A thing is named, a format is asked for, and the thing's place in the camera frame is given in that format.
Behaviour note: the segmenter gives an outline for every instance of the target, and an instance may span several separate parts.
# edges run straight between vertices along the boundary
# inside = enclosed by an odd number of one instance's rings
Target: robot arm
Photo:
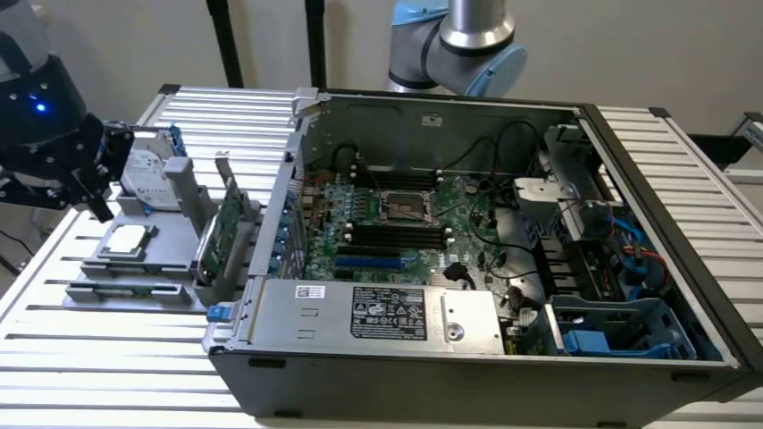
[[[504,0],[399,0],[392,15],[387,90],[501,97],[527,51],[513,42]]]
[[[0,0],[0,202],[113,218],[104,195],[118,181],[133,132],[86,112],[25,0]]]

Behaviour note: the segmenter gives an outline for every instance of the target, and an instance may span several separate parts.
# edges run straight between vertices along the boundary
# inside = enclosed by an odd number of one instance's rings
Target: warning label
[[[423,289],[353,288],[349,333],[368,340],[427,341]]]

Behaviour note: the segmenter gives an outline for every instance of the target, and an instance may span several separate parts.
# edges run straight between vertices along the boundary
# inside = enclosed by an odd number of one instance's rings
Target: gray plastic part
[[[591,302],[572,296],[551,297],[524,337],[524,348],[543,343],[545,355],[564,354],[561,336],[581,326],[604,332],[613,349],[648,349],[667,343],[683,349],[684,359],[697,357],[672,309],[656,298]]]
[[[137,197],[133,197],[125,193],[124,190],[118,192],[117,195],[118,207],[121,207],[121,213],[130,216],[144,216],[142,212],[142,202]]]
[[[193,161],[191,158],[173,156],[167,160],[164,174],[173,183],[177,195],[177,204],[184,216],[191,220],[196,236],[201,235],[204,226],[213,215],[215,210],[209,209],[211,200],[207,188],[199,188],[193,175]]]
[[[89,280],[72,282],[66,288],[66,295],[77,303],[98,303],[112,298],[140,299],[133,296],[130,291],[136,286],[156,287],[156,290],[150,291],[150,296],[160,304],[187,305],[191,303],[184,284],[168,282],[156,277],[132,277],[101,282]]]
[[[120,225],[145,225],[156,228],[157,234],[148,240],[141,260],[104,255],[102,249]],[[120,213],[94,248],[93,256],[82,261],[82,273],[93,276],[113,276],[117,273],[152,273],[169,278],[189,279],[188,267],[196,252],[199,238],[191,221],[176,212],[153,212],[150,215]]]

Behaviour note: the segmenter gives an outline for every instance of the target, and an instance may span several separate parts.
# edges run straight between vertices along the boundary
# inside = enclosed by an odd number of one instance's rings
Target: green circuit board
[[[239,217],[243,212],[241,191],[235,181],[229,181],[225,197],[212,223],[207,246],[201,255],[201,267],[208,279],[215,279],[225,270],[229,253],[239,230]]]
[[[487,199],[477,198],[479,194],[473,192],[476,185],[476,180],[459,175],[445,176],[444,182],[431,191],[356,188],[341,177],[323,182],[312,190],[315,200],[312,218],[308,219],[312,233],[308,235],[305,279],[431,284],[431,279],[455,262],[469,269],[476,268],[479,254],[484,252],[491,259],[497,252],[493,246],[477,240],[469,230],[469,213],[476,202],[475,213],[484,217],[475,226],[476,231],[488,240],[497,240],[496,230],[484,228],[489,206]],[[388,207],[393,198],[403,202],[428,200],[429,220],[420,216],[420,207],[415,214],[392,211]],[[448,227],[453,230],[453,242],[445,249],[403,248],[401,269],[352,268],[352,279],[335,279],[333,259],[337,247],[347,244],[343,242],[343,229],[349,221],[359,225]]]

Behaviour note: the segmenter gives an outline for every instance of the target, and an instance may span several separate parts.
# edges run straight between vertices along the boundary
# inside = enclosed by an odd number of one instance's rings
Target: cable
[[[624,266],[623,265],[623,258],[620,257],[620,254],[615,251],[615,248],[611,246],[611,244],[609,243],[601,243],[601,245],[611,251],[611,253],[617,258],[617,264],[620,264],[620,266]]]
[[[519,279],[520,277],[524,277],[525,275],[529,275],[529,274],[539,274],[537,270],[532,270],[532,271],[528,271],[527,273],[521,273],[521,274],[516,274],[516,275],[496,274],[495,271],[492,271],[492,266],[495,265],[497,258],[499,258],[499,256],[489,259],[488,268],[485,270],[496,279],[513,280],[513,279]]]
[[[475,140],[475,142],[472,143],[472,146],[469,146],[469,148],[465,150],[465,152],[455,159],[455,161],[452,161],[451,163],[443,165],[443,167],[440,167],[441,170],[447,170],[448,168],[451,168],[453,165],[456,165],[457,163],[460,163],[461,161],[464,161],[464,158],[468,156],[468,154],[472,153],[472,151],[475,150],[475,148],[477,147],[479,143],[481,141],[487,141],[491,145],[497,146],[497,144],[495,143],[495,141],[492,141],[492,138],[488,136],[481,136],[479,139]]]
[[[333,152],[331,153],[331,164],[329,164],[329,170],[332,172],[336,171],[336,156],[339,155],[340,150],[343,150],[345,147],[351,147],[352,149],[355,149],[355,153],[357,153],[357,145],[355,145],[352,141],[345,141],[337,147],[335,147]]]
[[[10,275],[14,275],[16,277],[18,277],[18,275],[21,274],[21,272],[18,271],[18,269],[13,266],[13,264],[10,264],[8,262],[8,260],[5,259],[5,257],[2,255],[0,255],[0,265],[6,269],[6,271],[10,273]]]
[[[32,252],[32,250],[28,248],[26,243],[24,241],[21,241],[20,239],[17,239],[16,237],[8,235],[8,233],[2,230],[0,230],[0,234],[5,236],[6,239],[14,241],[16,243],[18,243],[21,245],[21,247],[24,248],[24,250],[29,253],[30,256],[34,256],[34,252]]]
[[[457,203],[455,203],[452,206],[449,206],[448,208],[445,208],[444,210],[441,210],[435,216],[432,217],[440,217],[441,215],[444,215],[445,213],[448,213],[451,210],[453,210],[455,208],[460,207],[464,205],[464,201],[459,201]]]
[[[623,253],[625,255],[632,255],[635,253],[633,251],[633,247],[632,246],[624,246],[623,247]],[[659,264],[663,267],[663,278],[661,278],[661,285],[664,286],[668,283],[668,264],[665,263],[665,259],[663,259],[663,257],[660,255],[657,255],[655,252],[649,252],[648,250],[644,250],[641,252],[641,254],[651,258],[655,259]]]
[[[496,138],[496,142],[497,144],[500,144],[500,138],[503,137],[503,133],[515,125],[524,125],[527,128],[531,129],[531,131],[533,132],[533,136],[535,136],[535,140],[537,140],[537,144],[543,145],[544,140],[540,137],[540,133],[537,132],[537,129],[535,128],[535,125],[532,125],[529,122],[519,120],[519,121],[511,121],[508,122],[505,125],[503,125],[503,127],[500,128],[499,131],[499,136]]]
[[[495,188],[495,189],[493,189],[493,192],[499,192],[500,190],[505,189],[507,186],[509,186],[509,185],[504,185],[504,186],[501,186],[501,187]],[[471,210],[469,210],[469,212],[468,212],[468,219],[469,219],[469,221],[468,221],[468,229],[469,229],[469,231],[472,232],[472,234],[475,234],[476,239],[480,240],[483,243],[491,244],[492,246],[500,246],[500,247],[504,247],[504,248],[519,248],[519,249],[524,250],[527,253],[529,253],[529,254],[535,257],[535,253],[533,253],[533,251],[532,251],[529,248],[527,248],[527,247],[524,247],[524,246],[520,246],[519,244],[501,243],[500,241],[488,240],[488,239],[485,239],[481,235],[479,235],[477,230],[475,229],[475,225],[471,223],[471,218],[472,218],[472,214],[475,213],[475,210],[477,210],[479,201],[481,200],[481,198],[483,198],[487,194],[488,194],[488,193],[485,192],[485,193],[483,193],[483,195],[480,195],[477,198],[475,198],[475,204],[472,205],[472,208],[471,208]]]

